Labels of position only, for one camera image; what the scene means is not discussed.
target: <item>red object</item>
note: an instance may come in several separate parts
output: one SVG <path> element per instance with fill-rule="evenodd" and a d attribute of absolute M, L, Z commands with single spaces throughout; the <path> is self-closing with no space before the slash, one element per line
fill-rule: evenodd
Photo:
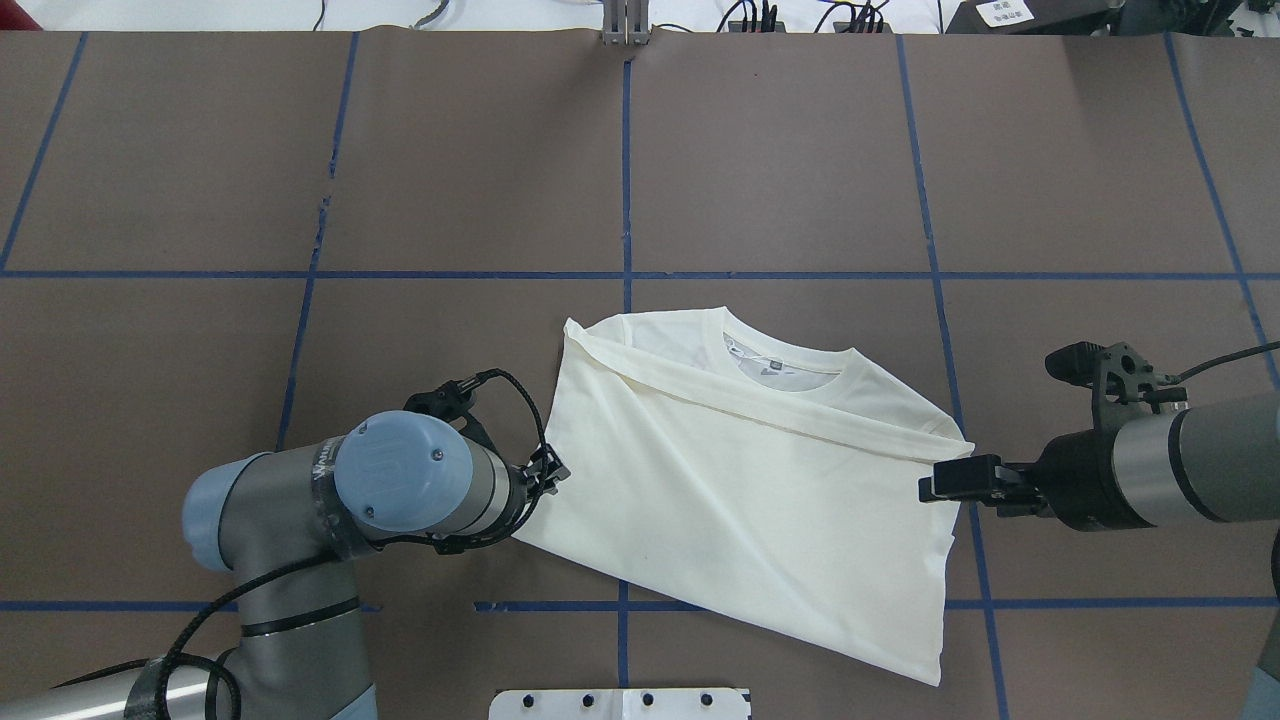
<path fill-rule="evenodd" d="M 40 29 L 40 23 L 31 19 L 18 0 L 0 0 L 0 29 Z"/>

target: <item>white floor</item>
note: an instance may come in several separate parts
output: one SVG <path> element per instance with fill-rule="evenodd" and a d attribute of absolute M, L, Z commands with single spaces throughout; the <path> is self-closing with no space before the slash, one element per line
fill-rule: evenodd
<path fill-rule="evenodd" d="M 46 29 L 113 31 L 291 31 L 311 29 L 321 0 L 19 0 Z M 438 0 L 328 0 L 321 29 L 351 31 L 392 24 L 412 26 Z M 713 31 L 732 0 L 650 0 L 650 22 Z M 959 0 L 943 0 L 950 20 Z M 790 32 L 812 32 L 828 8 L 822 0 L 781 0 L 778 19 Z M 936 0 L 890 0 L 884 17 L 895 32 L 937 33 Z M 842 19 L 840 12 L 832 18 Z M 1236 27 L 1280 37 L 1280 17 L 1242 9 Z M 603 10 L 595 0 L 452 0 L 431 29 L 599 28 Z M 831 32 L 831 23 L 824 27 Z"/>

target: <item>white t-shirt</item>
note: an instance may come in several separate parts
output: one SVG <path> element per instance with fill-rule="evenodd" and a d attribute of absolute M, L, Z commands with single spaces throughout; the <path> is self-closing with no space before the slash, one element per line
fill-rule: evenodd
<path fill-rule="evenodd" d="M 938 684 L 957 505 L 916 480 L 973 446 L 858 351 L 724 307 L 568 320 L 547 434 L 572 477 L 517 538 Z"/>

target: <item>white label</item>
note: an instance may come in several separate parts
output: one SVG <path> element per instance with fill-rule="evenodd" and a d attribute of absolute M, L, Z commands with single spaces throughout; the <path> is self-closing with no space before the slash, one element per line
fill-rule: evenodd
<path fill-rule="evenodd" d="M 984 3 L 978 5 L 978 14 L 982 15 L 982 22 L 987 23 L 987 27 L 1012 26 L 1036 19 L 1023 0 Z"/>

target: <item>white bracket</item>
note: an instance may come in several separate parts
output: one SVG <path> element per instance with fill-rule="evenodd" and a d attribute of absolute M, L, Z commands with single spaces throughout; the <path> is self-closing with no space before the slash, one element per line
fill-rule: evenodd
<path fill-rule="evenodd" d="M 649 44 L 649 0 L 604 0 L 605 45 Z"/>
<path fill-rule="evenodd" d="M 736 688 L 506 691 L 489 720 L 750 720 L 751 692 Z"/>

